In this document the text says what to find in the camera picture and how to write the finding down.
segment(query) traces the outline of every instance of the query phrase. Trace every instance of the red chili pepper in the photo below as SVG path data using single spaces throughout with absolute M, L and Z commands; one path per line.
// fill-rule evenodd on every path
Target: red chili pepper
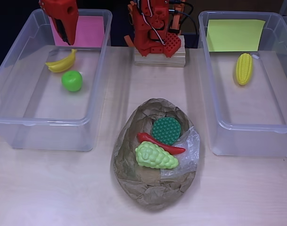
M 137 138 L 138 138 L 140 143 L 143 142 L 143 141 L 149 141 L 149 142 L 151 142 L 151 143 L 153 143 L 155 145 L 158 145 L 159 147 L 163 148 L 169 154 L 181 154 L 181 153 L 185 152 L 184 148 L 182 148 L 182 147 L 173 147 L 173 146 L 162 144 L 161 142 L 155 140 L 155 138 L 153 138 L 151 135 L 149 135 L 147 133 L 138 133 L 137 134 Z

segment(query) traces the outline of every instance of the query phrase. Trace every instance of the green textured disc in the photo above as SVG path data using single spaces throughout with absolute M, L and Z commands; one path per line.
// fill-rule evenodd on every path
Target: green textured disc
M 172 117 L 158 119 L 154 122 L 152 128 L 152 136 L 166 145 L 175 143 L 180 136 L 180 132 L 180 123 Z

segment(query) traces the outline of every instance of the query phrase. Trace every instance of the wire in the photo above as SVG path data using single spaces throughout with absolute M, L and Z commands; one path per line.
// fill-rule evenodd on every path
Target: wire
M 151 3 L 150 3 L 150 0 L 148 0 L 148 9 L 149 9 L 149 12 L 150 12 L 150 17 L 153 16 L 153 11 L 152 11 L 152 8 L 151 8 Z
M 158 34 L 157 30 L 146 20 L 145 18 L 145 15 L 142 13 L 142 16 L 143 16 L 143 20 L 144 22 L 149 25 L 153 30 L 154 32 L 156 33 L 158 39 L 160 40 L 161 44 L 165 46 L 165 42 L 161 39 L 161 36 Z
M 190 12 L 188 13 L 188 15 L 191 15 L 191 13 L 194 11 L 194 6 L 191 5 L 191 4 L 188 3 L 188 2 L 182 2 L 181 4 L 184 4 L 184 5 L 187 5 L 187 6 L 190 7 Z M 181 20 L 181 22 L 180 22 L 180 30 L 181 30 L 182 24 L 184 23 L 184 21 L 185 21 L 187 18 L 188 18 L 188 16 L 185 16 L 185 18 L 183 18 L 183 19 Z
M 196 32 L 196 36 L 195 36 L 194 42 L 193 42 L 193 44 L 192 44 L 192 48 L 193 48 L 193 47 L 195 46 L 195 43 L 197 42 L 197 37 L 199 36 L 199 34 L 198 34 L 198 29 L 197 29 L 197 25 L 196 25 L 195 20 L 194 20 L 190 15 L 188 15 L 187 13 L 184 13 L 184 12 L 177 11 L 177 10 L 175 10 L 175 9 L 170 9 L 170 10 L 168 10 L 168 11 L 169 11 L 169 12 L 173 12 L 173 13 L 181 13 L 181 14 L 187 16 L 187 17 L 192 21 L 192 23 L 194 24 L 194 27 L 195 27 L 195 32 Z

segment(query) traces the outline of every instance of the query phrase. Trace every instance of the sticky note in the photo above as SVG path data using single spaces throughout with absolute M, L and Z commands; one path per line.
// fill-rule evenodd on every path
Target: sticky note
M 56 46 L 69 46 L 57 33 L 52 19 L 49 18 Z M 76 26 L 75 43 L 71 47 L 101 47 L 105 36 L 102 16 L 79 16 Z
M 207 45 L 210 52 L 257 51 L 263 20 L 209 20 Z

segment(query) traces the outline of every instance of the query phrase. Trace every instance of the yellow paper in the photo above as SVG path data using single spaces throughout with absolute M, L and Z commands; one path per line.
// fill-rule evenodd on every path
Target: yellow paper
M 263 20 L 209 20 L 207 45 L 210 52 L 257 51 Z

